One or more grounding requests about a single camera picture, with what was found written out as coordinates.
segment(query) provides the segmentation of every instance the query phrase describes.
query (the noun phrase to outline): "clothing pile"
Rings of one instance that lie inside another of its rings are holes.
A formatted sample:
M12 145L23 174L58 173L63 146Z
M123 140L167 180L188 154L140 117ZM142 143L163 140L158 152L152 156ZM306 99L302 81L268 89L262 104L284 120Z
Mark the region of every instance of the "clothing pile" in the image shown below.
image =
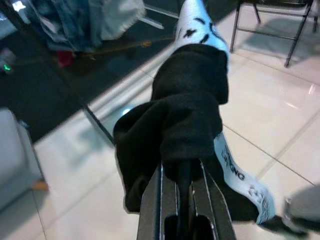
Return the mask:
M53 51L93 52L146 14L142 0L29 0L26 14Z

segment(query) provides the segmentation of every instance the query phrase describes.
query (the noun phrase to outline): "black mat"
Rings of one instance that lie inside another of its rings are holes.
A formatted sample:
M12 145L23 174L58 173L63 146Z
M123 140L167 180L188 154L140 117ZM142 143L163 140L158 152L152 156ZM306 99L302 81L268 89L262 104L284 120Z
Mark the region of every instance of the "black mat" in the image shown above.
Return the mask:
M177 12L175 0L146 0L146 4ZM209 1L209 12L215 22L231 12L232 0ZM120 39L106 41L94 59L81 56L64 69L72 86L89 103L127 74L148 61L172 41L177 20L147 11L147 17L159 21L164 30L138 22ZM141 46L150 41L149 47ZM0 41L0 49L8 47L16 56L12 75L0 77L0 107L10 108L18 119L29 125L35 142L48 134L80 109L55 73L35 52L33 45L18 32Z

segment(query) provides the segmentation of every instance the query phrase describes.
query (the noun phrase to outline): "gray object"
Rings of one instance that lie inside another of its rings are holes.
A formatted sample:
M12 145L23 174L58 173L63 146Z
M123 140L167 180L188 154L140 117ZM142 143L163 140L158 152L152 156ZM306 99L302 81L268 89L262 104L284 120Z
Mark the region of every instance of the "gray object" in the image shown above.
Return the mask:
M0 108L0 210L43 181L27 130L7 108Z
M320 231L320 185L286 199L282 221L296 232Z

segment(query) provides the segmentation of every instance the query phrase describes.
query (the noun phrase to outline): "white tile floor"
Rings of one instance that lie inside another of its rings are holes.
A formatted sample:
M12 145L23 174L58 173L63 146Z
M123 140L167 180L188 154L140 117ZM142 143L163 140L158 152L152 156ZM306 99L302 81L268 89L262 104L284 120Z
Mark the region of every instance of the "white tile floor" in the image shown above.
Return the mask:
M228 43L234 17L218 25ZM261 17L265 31L293 33L298 23L279 15ZM251 7L242 11L240 24L257 27ZM239 32L230 60L229 103L221 107L236 161L267 185L279 214L285 196L320 182L320 31L311 33L311 26L307 24L288 69L283 64L290 42ZM124 110L148 101L152 77L171 51L91 105L109 130ZM136 96L127 88L134 79ZM83 113L37 142L35 149L50 191L30 192L1 212L1 240L136 239L139 218L123 209L114 148ZM297 239L254 224L235 224L234 229L239 240ZM320 235L304 239L320 240Z

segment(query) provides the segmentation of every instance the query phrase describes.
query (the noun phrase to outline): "white patterned sock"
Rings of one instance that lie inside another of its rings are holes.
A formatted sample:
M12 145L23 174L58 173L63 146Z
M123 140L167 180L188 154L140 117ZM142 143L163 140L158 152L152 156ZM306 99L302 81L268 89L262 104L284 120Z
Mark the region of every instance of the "white patterned sock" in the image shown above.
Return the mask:
M243 171L234 161L225 135L221 132L214 139L214 151L223 170L225 183L235 192L245 196L258 209L257 224L275 216L275 203L268 189Z
M224 51L229 61L229 48L209 17L203 0L185 0L175 33L175 49L189 44L204 44Z

